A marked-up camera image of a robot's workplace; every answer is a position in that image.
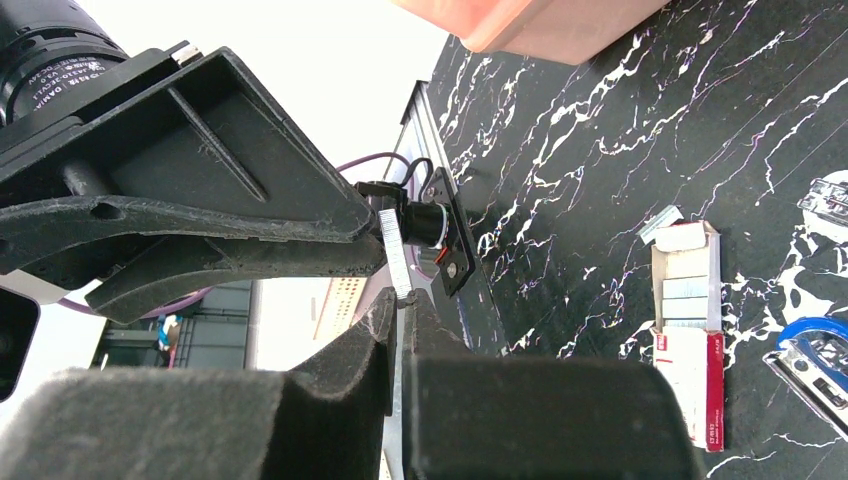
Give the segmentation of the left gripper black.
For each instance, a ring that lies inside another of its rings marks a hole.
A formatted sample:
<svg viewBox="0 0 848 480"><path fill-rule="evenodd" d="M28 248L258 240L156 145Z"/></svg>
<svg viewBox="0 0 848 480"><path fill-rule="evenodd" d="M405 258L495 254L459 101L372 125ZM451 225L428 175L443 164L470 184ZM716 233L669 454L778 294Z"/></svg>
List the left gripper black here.
<svg viewBox="0 0 848 480"><path fill-rule="evenodd" d="M1 4L1 236L350 243L376 216L230 49L127 57L74 1Z"/></svg>

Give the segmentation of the silver staple strip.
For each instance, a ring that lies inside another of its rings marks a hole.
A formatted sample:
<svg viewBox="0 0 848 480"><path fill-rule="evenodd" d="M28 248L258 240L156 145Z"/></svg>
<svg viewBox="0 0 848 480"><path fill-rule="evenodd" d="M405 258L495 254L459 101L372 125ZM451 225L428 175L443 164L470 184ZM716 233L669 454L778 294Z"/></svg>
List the silver staple strip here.
<svg viewBox="0 0 848 480"><path fill-rule="evenodd" d="M384 250L392 286L399 302L405 302L412 292L409 267L406 264L400 223L395 209L378 212Z"/></svg>

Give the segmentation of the red white staple box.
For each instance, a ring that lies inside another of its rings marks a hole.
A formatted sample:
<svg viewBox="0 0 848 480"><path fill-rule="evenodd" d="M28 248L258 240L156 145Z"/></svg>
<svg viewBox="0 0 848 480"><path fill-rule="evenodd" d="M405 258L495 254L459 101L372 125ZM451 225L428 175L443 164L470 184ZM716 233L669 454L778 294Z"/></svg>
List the red white staple box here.
<svg viewBox="0 0 848 480"><path fill-rule="evenodd" d="M720 234L706 221L663 227L651 253L653 366L670 384L693 445L721 452L725 337Z"/></svg>

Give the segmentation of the beige small stapler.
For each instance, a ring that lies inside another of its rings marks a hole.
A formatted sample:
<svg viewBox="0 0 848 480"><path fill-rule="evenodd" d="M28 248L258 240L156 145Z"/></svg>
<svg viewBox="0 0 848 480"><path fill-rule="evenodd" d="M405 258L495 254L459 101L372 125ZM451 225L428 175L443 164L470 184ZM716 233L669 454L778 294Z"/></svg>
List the beige small stapler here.
<svg viewBox="0 0 848 480"><path fill-rule="evenodd" d="M797 207L809 227L842 242L847 237L847 171L814 178Z"/></svg>

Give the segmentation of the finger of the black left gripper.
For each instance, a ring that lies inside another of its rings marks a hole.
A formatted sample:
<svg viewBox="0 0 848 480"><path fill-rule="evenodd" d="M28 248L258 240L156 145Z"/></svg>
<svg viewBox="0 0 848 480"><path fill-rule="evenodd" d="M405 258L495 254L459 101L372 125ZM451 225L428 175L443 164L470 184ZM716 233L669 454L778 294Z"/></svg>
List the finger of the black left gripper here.
<svg viewBox="0 0 848 480"><path fill-rule="evenodd" d="M383 245L371 235L352 243L168 237L85 299L96 314L129 322L219 284L283 277L368 277L385 262Z"/></svg>

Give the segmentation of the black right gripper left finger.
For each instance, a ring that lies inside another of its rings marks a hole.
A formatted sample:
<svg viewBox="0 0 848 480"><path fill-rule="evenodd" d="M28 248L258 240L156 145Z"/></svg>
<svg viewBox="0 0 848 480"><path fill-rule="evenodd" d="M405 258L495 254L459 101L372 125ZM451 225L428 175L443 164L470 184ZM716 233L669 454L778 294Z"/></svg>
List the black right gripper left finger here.
<svg viewBox="0 0 848 480"><path fill-rule="evenodd" d="M376 479L398 300L286 372L112 368L44 382L1 433L5 479Z"/></svg>

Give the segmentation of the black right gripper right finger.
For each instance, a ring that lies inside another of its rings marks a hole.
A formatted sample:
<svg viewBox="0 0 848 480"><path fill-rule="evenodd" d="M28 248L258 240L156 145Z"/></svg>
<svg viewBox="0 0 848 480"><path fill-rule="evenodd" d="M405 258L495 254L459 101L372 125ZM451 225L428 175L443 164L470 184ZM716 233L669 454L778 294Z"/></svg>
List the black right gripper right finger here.
<svg viewBox="0 0 848 480"><path fill-rule="evenodd" d="M657 369L604 358L473 353L411 293L402 343L408 479L698 479Z"/></svg>

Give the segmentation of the blue stapler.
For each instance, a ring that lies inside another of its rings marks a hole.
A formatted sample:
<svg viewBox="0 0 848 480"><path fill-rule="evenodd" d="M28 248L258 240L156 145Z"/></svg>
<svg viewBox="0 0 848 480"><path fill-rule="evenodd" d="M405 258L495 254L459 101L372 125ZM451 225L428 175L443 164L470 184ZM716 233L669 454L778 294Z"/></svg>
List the blue stapler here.
<svg viewBox="0 0 848 480"><path fill-rule="evenodd" d="M762 361L825 423L847 437L847 321L803 317Z"/></svg>

